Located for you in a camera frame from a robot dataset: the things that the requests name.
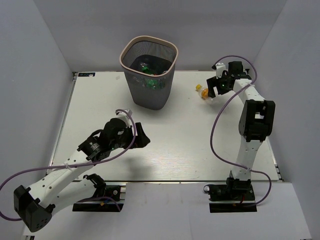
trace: yellow bottle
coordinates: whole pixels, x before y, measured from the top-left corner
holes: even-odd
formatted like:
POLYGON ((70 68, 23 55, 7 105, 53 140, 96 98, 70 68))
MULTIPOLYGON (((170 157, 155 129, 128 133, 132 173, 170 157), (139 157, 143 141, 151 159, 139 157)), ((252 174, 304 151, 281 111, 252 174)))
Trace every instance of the yellow bottle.
POLYGON ((209 92, 208 88, 198 84, 195 87, 195 90, 199 93, 199 96, 202 97, 203 99, 207 99, 208 98, 208 92, 209 92))

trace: white tabletop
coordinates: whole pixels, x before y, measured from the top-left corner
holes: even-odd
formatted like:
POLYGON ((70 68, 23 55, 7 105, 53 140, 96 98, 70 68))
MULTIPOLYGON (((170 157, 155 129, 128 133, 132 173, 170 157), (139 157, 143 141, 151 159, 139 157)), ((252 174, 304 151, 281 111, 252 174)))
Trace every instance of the white tabletop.
MULTIPOLYGON (((35 240, 301 240, 311 238, 291 183, 276 182, 257 212, 210 213, 205 183, 129 183, 121 212, 54 215, 35 240)), ((252 183, 256 199, 267 182, 252 183)))
MULTIPOLYGON (((218 96, 206 104, 195 91, 197 84, 215 72, 176 71, 170 97, 161 110, 134 104, 123 72, 96 72, 94 77, 78 77, 53 164, 62 164, 87 137, 115 116, 116 109, 128 109, 141 122, 151 143, 132 149, 111 162, 98 165, 96 173, 106 181, 225 181, 231 166, 217 159, 210 149, 210 132, 220 108, 233 94, 218 96)), ((225 109, 214 134, 214 146, 224 158, 235 161, 240 147, 239 119, 243 110, 236 97, 225 109)), ((115 150, 111 155, 122 151, 115 150)), ((253 169, 278 180, 273 153, 264 142, 253 169)), ((252 174, 253 180, 266 180, 252 174)))

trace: mesh trash can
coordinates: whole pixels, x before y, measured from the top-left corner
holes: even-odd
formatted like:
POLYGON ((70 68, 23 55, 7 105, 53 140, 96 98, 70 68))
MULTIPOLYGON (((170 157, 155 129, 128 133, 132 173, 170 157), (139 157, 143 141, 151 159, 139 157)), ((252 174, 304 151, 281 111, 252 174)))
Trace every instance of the mesh trash can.
POLYGON ((133 101, 152 110, 162 109, 170 95, 178 57, 177 47, 152 36, 132 39, 120 55, 133 101))

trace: gray wall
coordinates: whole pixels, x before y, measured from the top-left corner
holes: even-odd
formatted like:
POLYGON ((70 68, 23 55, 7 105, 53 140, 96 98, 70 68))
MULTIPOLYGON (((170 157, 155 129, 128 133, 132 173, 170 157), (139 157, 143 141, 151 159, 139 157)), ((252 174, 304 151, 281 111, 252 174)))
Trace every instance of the gray wall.
MULTIPOLYGON (((72 73, 32 0, 0 2, 0 181, 48 165, 72 73)), ((18 217, 13 191, 42 173, 13 179, 0 208, 18 217)), ((0 219, 1 239, 20 239, 22 222, 0 219)))
POLYGON ((177 45, 177 70, 210 70, 237 54, 254 60, 286 0, 34 0, 72 71, 121 70, 134 37, 177 45))
POLYGON ((314 240, 320 240, 319 13, 318 0, 289 0, 255 61, 256 85, 276 104, 275 158, 314 240))

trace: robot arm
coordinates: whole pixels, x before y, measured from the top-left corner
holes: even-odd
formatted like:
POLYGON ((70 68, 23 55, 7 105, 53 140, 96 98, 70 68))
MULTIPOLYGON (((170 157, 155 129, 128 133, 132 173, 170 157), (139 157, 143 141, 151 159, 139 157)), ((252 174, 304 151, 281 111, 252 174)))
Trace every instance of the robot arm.
MULTIPOLYGON (((135 124, 137 136, 131 146, 143 148, 150 143, 141 123, 135 124)), ((117 148, 126 149, 133 140, 132 127, 125 113, 118 113, 104 126, 93 132, 78 149, 64 162, 64 168, 55 169, 40 181, 25 188, 19 186, 14 191, 14 209, 31 232, 36 232, 48 224, 52 216, 63 208, 82 199, 104 197, 106 184, 96 174, 85 176, 75 186, 69 184, 79 175, 94 167, 86 165, 107 158, 117 148)))
POLYGON ((218 95, 223 95, 229 91, 238 92, 250 85, 238 95, 244 107, 238 126, 241 144, 236 164, 246 166, 247 169, 233 166, 226 185, 208 185, 207 191, 214 202, 238 201, 248 192, 253 193, 250 170, 259 147, 272 132, 276 105, 273 101, 265 100, 251 85, 251 77, 243 71, 241 61, 229 62, 228 70, 223 63, 217 63, 212 68, 216 70, 216 76, 207 79, 208 96, 211 98, 216 97, 214 88, 218 95))

